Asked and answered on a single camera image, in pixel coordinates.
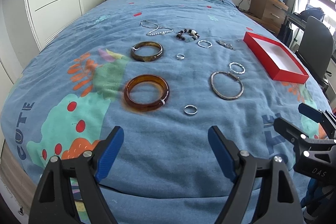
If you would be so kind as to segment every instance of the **silver bracelet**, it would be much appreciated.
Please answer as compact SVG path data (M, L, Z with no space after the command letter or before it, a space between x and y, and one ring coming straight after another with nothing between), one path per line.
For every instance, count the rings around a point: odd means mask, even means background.
M177 54L176 58L179 60L183 60L185 58L184 54Z
M232 44L226 44L224 43L223 41L220 41L220 40L217 40L216 41L219 45L225 47L225 48L228 48L229 50L233 50L235 51L236 49L232 46Z
M143 22L151 23L151 24L155 25L156 28L154 28L154 27L149 27L149 26L145 26L145 25L143 24ZM154 23L154 22L151 22L151 21L149 21L149 20L142 20L142 21L140 22L140 25L141 25L142 27L145 27L145 28L148 28L148 29L154 29L154 30L152 30L152 31L150 31L150 32L147 33L148 36L158 35L158 34L162 34L162 35L164 35L164 34L166 34L166 33L170 33L170 32L173 31L173 30L170 29L170 28L160 27L158 24L156 24L156 23ZM163 32L157 32L157 33L154 33L154 32L157 31L158 29L167 29L167 30L169 30L169 31L163 31Z
M194 112L187 112L187 108L193 108L195 111ZM195 115L197 113L197 107L194 105L187 105L184 107L184 113L187 115Z
M203 45L200 44L201 42L208 43L209 46L208 47L203 46ZM211 48L212 47L212 43L209 42L209 41L207 41L207 40L200 40L200 41L197 42L197 45L200 46L200 47L202 47L202 48Z
M233 70L233 69L231 68L232 65L240 66L240 67L243 69L243 71L241 71L241 72L237 72L237 71ZM245 68L244 68L244 66L243 66L242 64L239 64L239 63L236 63L236 62L232 62L232 63L229 64L229 67L230 67L230 71L232 71L232 72L235 73L235 74L243 75L243 74L245 73Z
M234 79L234 80L236 80L236 81L239 82L239 84L240 84L240 86L241 86L241 91L240 91L240 93L239 93L237 96L234 96L234 97L226 97L226 96L222 95L221 93L219 93L218 90L216 90L216 88L215 88L215 86L214 86L214 84L213 84L213 77L214 77L216 74L218 74L218 73L225 74L225 75L227 75L227 76L231 77L232 79ZM244 92L244 86L243 86L243 83L240 81L240 79L239 79L237 76L235 76L235 75L233 75L233 74L231 74L231 73L229 73L229 72L224 72L224 71L216 71L216 72L214 72L214 73L211 75L210 83L211 83L211 87L212 87L213 91L216 93L216 95L217 95L218 97L220 97L221 99L223 99L223 100L235 100L235 99L238 99L238 98L243 94L243 92Z

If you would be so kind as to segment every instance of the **brown bangle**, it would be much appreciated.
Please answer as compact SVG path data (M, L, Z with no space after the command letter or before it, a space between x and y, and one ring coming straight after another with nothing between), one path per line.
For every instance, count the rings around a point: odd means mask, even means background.
M140 49L141 47L145 47L145 46L153 46L153 47L156 47L160 50L157 54L154 54L152 56L140 56L140 55L135 54L136 50ZM137 45L135 45L131 50L132 58L135 59L136 61L142 61L142 62L151 62L151 61L157 60L162 55L163 55L163 47L159 43L152 42L152 41L140 42Z
M142 82L154 82L154 83L159 84L163 90L163 95L161 96L161 98L150 104L139 104L137 102L134 102L130 98L130 92L137 84L142 83ZM155 110L163 106L166 103L168 97L169 97L169 86L167 82L163 78L156 76L156 75L139 75L133 78L132 80L130 80L126 84L126 87L124 89L124 98L127 104L141 111Z

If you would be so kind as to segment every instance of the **bed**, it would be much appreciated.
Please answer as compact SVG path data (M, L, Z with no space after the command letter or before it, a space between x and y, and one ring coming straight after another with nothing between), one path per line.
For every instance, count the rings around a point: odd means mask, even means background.
M173 32L149 37L142 20ZM213 46L202 48L199 39L178 39L177 33L185 28L196 30ZM77 157L105 139L114 126L121 126L124 144L101 182L118 223L214 223L232 183L209 146L207 131L212 125L256 157L280 155L303 198L309 178L294 173L293 146L274 131L273 121L283 117L310 138L325 138L323 129L297 108L301 102L317 109L330 107L312 77L304 85L271 80L243 42L247 31L276 39L231 0L108 0L77 19L25 68L1 112L6 138L2 158L10 158L5 164L18 165L18 172L29 177L21 182L28 189L17 191L15 172L4 175L17 199L28 192L29 211L34 184L51 156ZM133 60L131 49L142 41L160 43L164 55L154 62ZM178 53L185 59L178 60ZM244 92L226 101L213 92L209 78L215 71L229 71L231 62L246 68L240 76ZM158 75L169 84L169 98L157 110L138 112L124 100L126 83L142 74ZM239 91L239 85L224 76L215 83L227 96ZM132 92L141 103L157 96L150 85ZM186 105L197 106L198 113L185 115ZM72 184L78 212L88 223L76 181ZM259 187L256 180L243 223L251 221Z

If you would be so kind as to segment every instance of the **wooden floor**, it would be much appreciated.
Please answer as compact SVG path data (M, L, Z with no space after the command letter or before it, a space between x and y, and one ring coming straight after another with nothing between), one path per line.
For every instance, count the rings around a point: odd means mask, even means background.
M6 141L1 154L0 177L23 207L24 212L29 214L36 185L14 158Z

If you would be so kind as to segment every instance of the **black office chair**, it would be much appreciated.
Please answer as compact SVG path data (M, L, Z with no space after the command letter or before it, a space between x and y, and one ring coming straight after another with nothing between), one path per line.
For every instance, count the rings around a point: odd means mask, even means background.
M327 68L334 49L334 40L329 29L315 17L308 17L306 30L295 55L321 86L324 94L329 87L325 74L331 76Z

